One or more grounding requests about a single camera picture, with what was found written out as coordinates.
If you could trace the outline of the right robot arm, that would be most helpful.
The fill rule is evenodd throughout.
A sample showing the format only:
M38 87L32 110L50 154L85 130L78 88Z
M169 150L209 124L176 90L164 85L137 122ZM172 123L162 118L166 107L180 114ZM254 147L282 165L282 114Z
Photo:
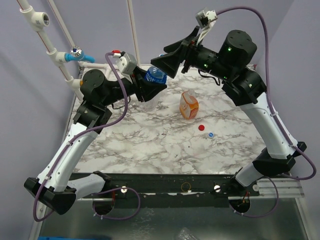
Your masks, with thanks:
M272 105L267 101L267 87L261 76L247 67L257 50L251 37L242 30L231 30L219 52L196 44L200 35L196 26L186 38L164 47L165 54L150 63L174 78L180 64L182 73L194 67L222 80L222 90L249 117L265 144L260 155L241 168L230 183L230 191L241 196L248 186L261 177L287 173L295 158L307 148L297 141L285 127Z

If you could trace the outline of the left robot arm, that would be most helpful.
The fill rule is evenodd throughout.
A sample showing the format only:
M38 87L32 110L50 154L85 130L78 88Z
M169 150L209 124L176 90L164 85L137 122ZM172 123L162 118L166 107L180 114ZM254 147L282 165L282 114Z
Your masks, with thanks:
M80 91L83 101L76 111L67 136L47 167L37 176L29 177L24 187L41 202L59 215L65 214L80 198L97 194L104 198L110 194L111 177L100 171L70 180L72 172L88 146L102 129L112 126L109 105L127 100L136 95L140 102L147 102L161 91L166 84L149 82L146 71L136 67L129 79L110 81L105 74L92 69L82 77Z

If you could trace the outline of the red bottle cap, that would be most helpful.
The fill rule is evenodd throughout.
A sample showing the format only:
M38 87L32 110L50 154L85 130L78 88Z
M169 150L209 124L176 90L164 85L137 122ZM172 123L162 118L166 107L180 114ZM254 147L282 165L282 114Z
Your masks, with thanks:
M204 130L205 130L205 126L201 124L201 125L198 126L198 129L199 129L200 131L204 131Z

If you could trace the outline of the blue label water bottle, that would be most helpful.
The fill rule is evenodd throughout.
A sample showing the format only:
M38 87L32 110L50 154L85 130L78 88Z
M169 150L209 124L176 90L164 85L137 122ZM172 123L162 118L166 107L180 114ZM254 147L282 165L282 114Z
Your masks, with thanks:
M167 74L155 66L150 66L144 76L144 79L152 84L165 85L167 82ZM147 112L154 110L162 97L162 91L155 95L151 100L141 104L141 108Z

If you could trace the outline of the blue white bottle cap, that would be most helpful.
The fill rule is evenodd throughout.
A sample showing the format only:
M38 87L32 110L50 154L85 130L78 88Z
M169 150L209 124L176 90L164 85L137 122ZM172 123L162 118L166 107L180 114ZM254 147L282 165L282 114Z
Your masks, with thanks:
M213 138L214 136L215 136L214 133L212 133L212 132L209 132L209 133L208 133L208 137L209 137L209 138Z

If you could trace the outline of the orange plastic jar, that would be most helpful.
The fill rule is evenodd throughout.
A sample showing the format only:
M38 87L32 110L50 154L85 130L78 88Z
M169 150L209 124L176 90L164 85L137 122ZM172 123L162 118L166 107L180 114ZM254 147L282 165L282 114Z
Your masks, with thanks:
M179 111L186 120L194 119L199 111L199 103L194 90L189 89L181 94Z

